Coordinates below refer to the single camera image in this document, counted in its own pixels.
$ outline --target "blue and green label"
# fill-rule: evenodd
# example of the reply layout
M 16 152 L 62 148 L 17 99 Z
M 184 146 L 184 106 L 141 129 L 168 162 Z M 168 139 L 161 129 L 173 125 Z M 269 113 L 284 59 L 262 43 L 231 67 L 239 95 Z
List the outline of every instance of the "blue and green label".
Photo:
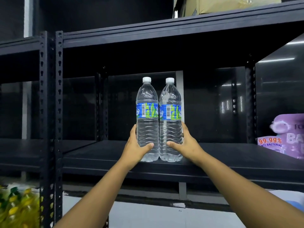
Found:
M 136 104 L 137 118 L 158 118 L 157 103 L 137 103 Z
M 181 120 L 181 105 L 164 104 L 159 107 L 160 120 Z

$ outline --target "person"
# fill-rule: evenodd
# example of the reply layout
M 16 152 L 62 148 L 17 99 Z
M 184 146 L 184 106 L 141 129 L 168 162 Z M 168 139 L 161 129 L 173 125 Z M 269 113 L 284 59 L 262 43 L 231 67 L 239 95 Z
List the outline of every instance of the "person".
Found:
M 206 153 L 182 123 L 183 144 L 167 142 L 184 157 L 202 168 L 232 210 L 246 227 L 304 227 L 304 213 L 267 190 L 245 179 L 228 166 Z M 102 227 L 127 173 L 153 147 L 140 147 L 133 126 L 124 151 L 117 163 L 63 218 L 55 228 Z

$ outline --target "left arm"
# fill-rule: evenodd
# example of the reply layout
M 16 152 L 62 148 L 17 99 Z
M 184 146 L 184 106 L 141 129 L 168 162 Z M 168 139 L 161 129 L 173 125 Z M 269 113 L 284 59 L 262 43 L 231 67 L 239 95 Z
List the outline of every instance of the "left arm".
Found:
M 130 138 L 119 161 L 56 223 L 55 228 L 95 228 L 104 225 L 127 173 L 154 146 L 153 143 L 150 143 L 140 147 L 135 131 L 136 125 L 130 132 Z

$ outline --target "yellow bottle cap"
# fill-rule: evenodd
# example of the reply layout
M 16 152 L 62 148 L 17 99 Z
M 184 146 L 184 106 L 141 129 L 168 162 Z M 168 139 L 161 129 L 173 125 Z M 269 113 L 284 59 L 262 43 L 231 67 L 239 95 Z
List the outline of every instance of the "yellow bottle cap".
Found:
M 28 205 L 30 205 L 30 204 L 32 204 L 32 199 L 28 199 L 28 200 L 26 200 L 25 202 L 24 202 L 24 206 L 28 206 Z
M 18 199 L 17 195 L 11 196 L 9 202 L 12 203 Z
M 9 210 L 9 215 L 13 215 L 13 214 L 16 214 L 18 211 L 18 207 L 13 207 Z
M 26 189 L 25 191 L 24 191 L 24 194 L 29 194 L 29 193 L 31 193 L 32 192 L 32 189 L 31 188 L 28 188 L 28 189 Z

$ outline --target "hand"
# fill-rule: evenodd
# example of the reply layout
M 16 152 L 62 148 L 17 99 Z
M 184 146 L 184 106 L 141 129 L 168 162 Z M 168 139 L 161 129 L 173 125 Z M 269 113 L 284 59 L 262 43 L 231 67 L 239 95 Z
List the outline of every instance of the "hand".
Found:
M 167 142 L 167 145 L 173 149 L 176 149 L 184 157 L 190 159 L 194 164 L 200 166 L 202 155 L 205 151 L 200 147 L 197 141 L 190 135 L 188 127 L 184 122 L 181 122 L 184 131 L 183 144 L 177 144 L 175 142 Z
M 130 131 L 130 137 L 125 145 L 123 154 L 121 155 L 119 162 L 127 165 L 127 168 L 131 170 L 142 158 L 143 156 L 153 148 L 154 143 L 149 143 L 144 147 L 140 147 L 136 139 L 136 124 L 132 127 Z

